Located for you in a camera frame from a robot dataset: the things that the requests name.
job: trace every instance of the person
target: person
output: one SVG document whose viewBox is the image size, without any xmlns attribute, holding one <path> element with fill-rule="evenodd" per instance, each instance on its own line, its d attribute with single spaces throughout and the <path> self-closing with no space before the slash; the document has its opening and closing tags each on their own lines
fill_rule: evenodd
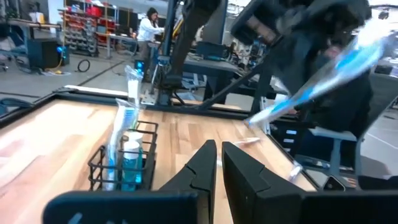
<svg viewBox="0 0 398 224">
<path fill-rule="evenodd" d="M 155 41 L 155 35 L 161 34 L 164 31 L 163 27 L 157 25 L 157 11 L 151 7 L 147 11 L 147 17 L 143 18 L 139 24 L 138 30 L 138 48 L 139 58 L 144 61 L 144 81 L 150 81 L 148 69 L 150 68 L 150 47 L 149 43 Z"/>
</svg>

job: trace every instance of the gray floor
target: gray floor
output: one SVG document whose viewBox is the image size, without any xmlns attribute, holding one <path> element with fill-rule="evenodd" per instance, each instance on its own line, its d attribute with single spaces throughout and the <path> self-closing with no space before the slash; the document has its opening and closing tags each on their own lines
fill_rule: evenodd
<svg viewBox="0 0 398 224">
<path fill-rule="evenodd" d="M 77 64 L 84 57 L 71 55 L 70 65 L 63 67 L 62 70 L 72 74 L 52 77 L 26 74 L 20 71 L 14 62 L 5 62 L 9 66 L 9 70 L 0 72 L 0 99 L 14 97 L 26 101 L 34 101 L 37 97 L 49 94 L 52 90 L 65 85 L 79 85 L 93 77 L 95 78 L 83 86 L 126 91 L 126 77 L 123 76 L 124 66 L 127 64 L 132 65 L 130 62 L 131 58 L 114 54 L 112 60 L 106 60 L 103 58 L 104 56 L 105 52 L 102 50 L 99 58 L 89 58 L 91 62 L 90 70 L 86 73 L 78 73 L 76 72 Z M 251 102 L 252 98 L 250 96 L 229 94 L 226 103 L 248 110 Z M 362 157 L 365 175 L 374 177 L 398 175 L 398 162 L 396 162 L 398 159 L 397 136 L 398 111 L 388 111 L 377 120 L 363 142 Z"/>
</svg>

